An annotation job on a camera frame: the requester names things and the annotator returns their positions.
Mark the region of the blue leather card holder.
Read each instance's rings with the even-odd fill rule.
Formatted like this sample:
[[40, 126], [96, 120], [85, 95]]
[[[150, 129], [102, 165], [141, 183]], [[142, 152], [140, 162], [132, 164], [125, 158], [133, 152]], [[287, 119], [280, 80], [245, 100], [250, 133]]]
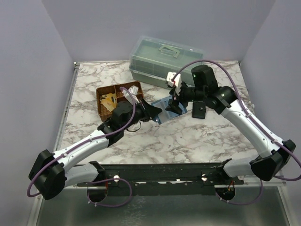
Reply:
[[162, 98], [160, 100], [157, 100], [153, 103], [151, 103], [152, 106], [160, 108], [162, 110], [162, 112], [160, 114], [158, 114], [155, 118], [153, 118], [153, 121], [158, 123], [158, 124], [162, 124], [164, 122], [167, 122], [175, 117], [178, 117], [182, 114], [186, 114], [187, 113], [187, 109], [183, 107], [183, 105], [180, 103], [179, 107], [182, 110], [181, 114], [177, 114], [171, 111], [167, 111], [166, 107], [168, 106], [168, 101], [169, 99], [171, 99], [171, 96]]

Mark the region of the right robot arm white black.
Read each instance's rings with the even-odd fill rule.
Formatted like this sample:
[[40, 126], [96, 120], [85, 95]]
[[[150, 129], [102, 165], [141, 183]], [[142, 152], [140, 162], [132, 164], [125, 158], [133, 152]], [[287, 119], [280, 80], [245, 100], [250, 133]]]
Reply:
[[270, 181], [287, 164], [290, 154], [296, 148], [292, 140], [284, 141], [266, 128], [238, 99], [229, 86], [219, 86], [214, 71], [207, 65], [191, 70], [194, 86], [189, 87], [181, 75], [169, 72], [166, 83], [171, 88], [167, 111], [181, 114], [179, 105], [201, 101], [206, 107], [230, 121], [254, 146], [257, 155], [239, 160], [228, 159], [216, 173], [217, 181], [228, 184], [234, 177], [255, 175], [263, 181]]

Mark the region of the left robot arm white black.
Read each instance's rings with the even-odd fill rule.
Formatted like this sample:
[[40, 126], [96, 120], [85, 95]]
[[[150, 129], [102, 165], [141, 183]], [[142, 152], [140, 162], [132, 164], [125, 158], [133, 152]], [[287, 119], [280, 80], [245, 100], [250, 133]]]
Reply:
[[112, 115], [81, 141], [59, 151], [39, 153], [30, 173], [29, 187], [35, 186], [44, 199], [57, 196], [65, 187], [90, 182], [99, 186], [104, 182], [103, 168], [98, 163], [77, 164], [93, 153], [119, 141], [124, 131], [139, 121], [148, 122], [162, 109], [148, 104], [144, 99], [131, 104], [121, 101]]

